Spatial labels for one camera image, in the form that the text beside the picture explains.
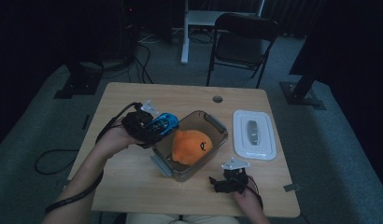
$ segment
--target gray floor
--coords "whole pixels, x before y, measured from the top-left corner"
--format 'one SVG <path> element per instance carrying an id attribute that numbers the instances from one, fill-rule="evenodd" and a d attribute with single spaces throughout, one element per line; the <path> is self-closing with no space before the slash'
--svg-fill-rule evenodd
<path id="1" fill-rule="evenodd" d="M 175 35 L 172 46 L 163 42 L 144 43 L 151 52 L 149 75 L 158 84 L 204 86 L 210 45 L 191 42 L 189 63 L 182 65 L 180 36 Z M 209 40 L 205 35 L 194 37 Z M 280 89 L 280 81 L 300 78 L 288 73 L 303 42 L 285 36 L 277 40 L 261 89 L 267 91 L 293 183 L 302 187 L 296 194 L 305 219 L 299 216 L 270 217 L 270 220 L 272 223 L 383 223 L 383 187 L 330 89 L 318 82 L 313 86 L 326 110 L 288 105 Z M 147 56 L 145 49 L 138 48 L 137 58 L 141 63 Z M 140 73 L 141 69 L 132 65 L 127 70 L 104 74 L 94 96 L 74 96 L 69 100 L 53 99 L 66 82 L 67 70 L 61 67 L 48 78 L 0 146 L 0 223 L 41 220 L 44 208 L 65 184 L 70 168 L 56 175 L 40 175 L 34 170 L 37 157 L 50 149 L 78 149 L 87 131 L 83 128 L 86 116 L 91 120 L 105 85 L 112 81 L 139 82 Z M 249 72 L 218 67 L 211 85 L 254 88 L 256 81 L 249 78 Z M 39 168 L 55 170 L 75 157 L 76 152 L 56 153 L 39 163 Z M 93 212 L 91 223 L 98 223 L 99 215 Z M 117 215 L 104 213 L 102 223 L 113 223 Z"/>

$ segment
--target plastic container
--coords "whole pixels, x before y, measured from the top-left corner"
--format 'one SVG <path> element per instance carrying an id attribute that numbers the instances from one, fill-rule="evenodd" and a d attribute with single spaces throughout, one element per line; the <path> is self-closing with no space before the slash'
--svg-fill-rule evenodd
<path id="1" fill-rule="evenodd" d="M 166 136 L 161 142 L 153 146 L 154 156 L 151 160 L 159 167 L 165 176 L 172 176 L 176 181 L 183 182 L 194 175 L 204 164 L 212 159 L 220 146 L 226 142 L 228 133 L 226 127 L 213 116 L 197 110 L 179 121 L 179 129 L 197 130 L 205 133 L 212 141 L 213 148 L 192 166 L 180 164 L 172 160 L 172 142 L 175 133 Z"/>

